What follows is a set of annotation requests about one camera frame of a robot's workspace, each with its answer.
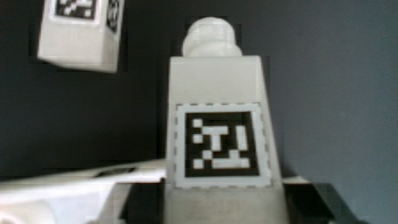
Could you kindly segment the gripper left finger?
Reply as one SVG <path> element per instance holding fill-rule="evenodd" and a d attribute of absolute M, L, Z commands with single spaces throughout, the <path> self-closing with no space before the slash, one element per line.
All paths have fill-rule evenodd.
<path fill-rule="evenodd" d="M 162 183 L 134 185 L 120 218 L 123 224 L 164 224 Z"/>

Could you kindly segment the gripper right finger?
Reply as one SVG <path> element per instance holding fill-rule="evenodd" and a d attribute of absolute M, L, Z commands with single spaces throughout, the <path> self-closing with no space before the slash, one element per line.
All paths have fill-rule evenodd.
<path fill-rule="evenodd" d="M 370 224 L 347 205 L 329 183 L 287 184 L 290 224 Z"/>

